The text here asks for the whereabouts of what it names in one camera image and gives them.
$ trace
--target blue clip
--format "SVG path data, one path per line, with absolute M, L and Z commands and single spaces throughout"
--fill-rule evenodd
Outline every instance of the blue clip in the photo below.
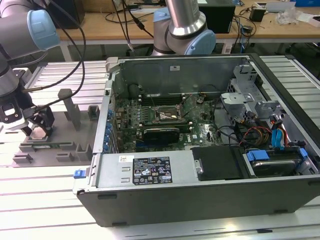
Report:
M 86 178 L 86 170 L 76 170 L 73 174 L 74 179 L 85 179 Z
M 300 148 L 300 149 L 299 149 L 299 152 L 300 152 L 303 160 L 305 160 L 305 159 L 308 157 L 308 153 L 307 153 L 307 151 L 306 151 L 304 148 Z
M 282 140 L 282 131 L 280 129 L 272 130 L 272 137 L 271 137 L 272 147 L 280 148 L 281 150 L 284 149 L 284 147 L 281 146 L 281 140 Z
M 269 160 L 269 156 L 265 150 L 252 150 L 246 154 L 249 162 Z

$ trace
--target white paper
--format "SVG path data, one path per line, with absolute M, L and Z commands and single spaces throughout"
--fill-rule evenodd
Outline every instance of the white paper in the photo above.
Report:
M 303 12 L 298 16 L 297 20 L 301 21 L 301 22 L 308 23 L 310 21 L 310 19 L 312 19 L 314 16 L 316 16 L 316 15 Z
M 119 156 L 119 163 L 132 163 L 134 161 L 133 155 L 123 155 Z

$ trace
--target regulatory label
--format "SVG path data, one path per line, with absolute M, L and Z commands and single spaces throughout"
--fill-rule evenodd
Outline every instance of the regulatory label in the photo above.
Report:
M 133 159 L 133 178 L 135 185 L 172 183 L 170 158 L 148 157 Z

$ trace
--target electronic device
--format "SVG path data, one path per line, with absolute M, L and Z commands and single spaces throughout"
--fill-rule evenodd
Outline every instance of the electronic device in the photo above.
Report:
M 264 18 L 266 11 L 267 10 L 265 8 L 253 7 L 251 9 L 249 18 L 253 22 L 261 22 L 262 19 Z
M 206 16 L 208 29 L 215 34 L 229 33 L 235 9 L 232 0 L 206 0 L 206 3 L 199 3 L 199 10 Z
M 284 12 L 291 9 L 296 5 L 295 1 L 269 1 L 269 2 L 255 2 L 258 8 L 264 8 L 269 13 Z
M 320 195 L 320 129 L 256 54 L 106 69 L 92 163 L 74 175 L 98 225 L 292 213 Z
M 68 14 L 70 14 L 73 19 L 77 21 L 80 25 L 85 19 L 85 9 L 82 0 L 55 0 L 60 7 L 62 7 Z M 64 29 L 77 29 L 78 27 L 70 21 L 70 19 L 64 15 L 59 9 L 57 9 L 54 5 L 49 4 L 48 9 L 51 14 L 58 20 L 60 26 Z

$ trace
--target small black box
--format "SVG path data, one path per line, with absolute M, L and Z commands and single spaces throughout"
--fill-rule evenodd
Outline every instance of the small black box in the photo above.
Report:
M 198 2 L 199 10 L 206 17 L 208 29 L 215 34 L 228 34 L 236 9 L 232 0 L 201 0 Z
M 80 25 L 85 18 L 85 9 L 82 0 L 54 0 L 61 8 L 63 8 L 68 14 L 73 17 L 76 22 Z M 59 24 L 64 29 L 77 29 L 75 25 L 66 15 L 64 15 L 54 5 L 49 4 L 49 12 L 57 19 Z
M 252 22 L 261 22 L 264 18 L 266 9 L 265 8 L 252 8 L 250 13 L 250 20 Z

